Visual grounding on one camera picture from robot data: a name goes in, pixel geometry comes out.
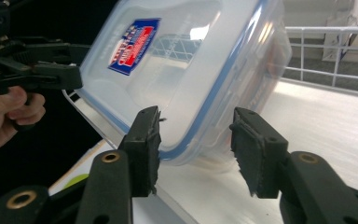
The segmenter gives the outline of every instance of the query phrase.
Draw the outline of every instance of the sticker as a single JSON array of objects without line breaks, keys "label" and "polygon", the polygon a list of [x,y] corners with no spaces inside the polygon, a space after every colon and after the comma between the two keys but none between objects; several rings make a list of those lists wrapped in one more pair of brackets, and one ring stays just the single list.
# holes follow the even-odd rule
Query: sticker
[{"label": "sticker", "polygon": [[108,68],[129,76],[149,48],[158,29],[159,20],[136,20],[122,36]]}]

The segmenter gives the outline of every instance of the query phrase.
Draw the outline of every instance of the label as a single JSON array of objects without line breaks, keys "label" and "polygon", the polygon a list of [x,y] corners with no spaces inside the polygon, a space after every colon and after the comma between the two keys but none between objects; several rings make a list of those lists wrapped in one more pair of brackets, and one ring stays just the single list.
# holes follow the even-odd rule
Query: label
[{"label": "label", "polygon": [[158,29],[159,20],[136,20],[122,36],[108,68],[129,76],[149,48]]}]

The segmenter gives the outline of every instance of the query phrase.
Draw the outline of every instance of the wire rack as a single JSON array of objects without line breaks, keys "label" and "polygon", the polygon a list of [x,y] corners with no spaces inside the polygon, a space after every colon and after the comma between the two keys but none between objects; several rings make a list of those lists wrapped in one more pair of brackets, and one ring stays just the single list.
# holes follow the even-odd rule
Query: wire rack
[{"label": "wire rack", "polygon": [[286,27],[293,50],[283,78],[358,91],[358,27]]}]

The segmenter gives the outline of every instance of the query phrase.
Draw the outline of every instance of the brass ring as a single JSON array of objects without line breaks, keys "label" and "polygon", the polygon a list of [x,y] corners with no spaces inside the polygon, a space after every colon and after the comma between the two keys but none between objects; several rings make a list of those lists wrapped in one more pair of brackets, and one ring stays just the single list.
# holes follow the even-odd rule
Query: brass ring
[{"label": "brass ring", "polygon": [[303,161],[303,162],[306,162],[306,163],[310,163],[310,164],[316,164],[319,162],[318,158],[311,155],[311,154],[308,154],[308,153],[301,153],[298,155],[298,157]]},{"label": "brass ring", "polygon": [[120,159],[120,155],[116,152],[110,152],[107,153],[105,155],[103,155],[103,162],[114,162],[114,161],[118,161],[118,159]]},{"label": "brass ring", "polygon": [[19,209],[25,207],[31,203],[36,198],[36,192],[33,190],[26,190],[12,196],[7,201],[7,208],[9,209]]}]

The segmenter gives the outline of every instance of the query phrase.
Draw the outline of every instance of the plastic container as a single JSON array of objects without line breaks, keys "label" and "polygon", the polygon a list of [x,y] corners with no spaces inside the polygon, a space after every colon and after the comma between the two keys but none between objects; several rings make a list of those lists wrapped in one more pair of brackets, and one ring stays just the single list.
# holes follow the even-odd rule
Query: plastic container
[{"label": "plastic container", "polygon": [[282,15],[280,0],[120,1],[76,92],[123,135],[157,105],[165,163],[230,160],[234,107],[259,112],[291,57]]}]

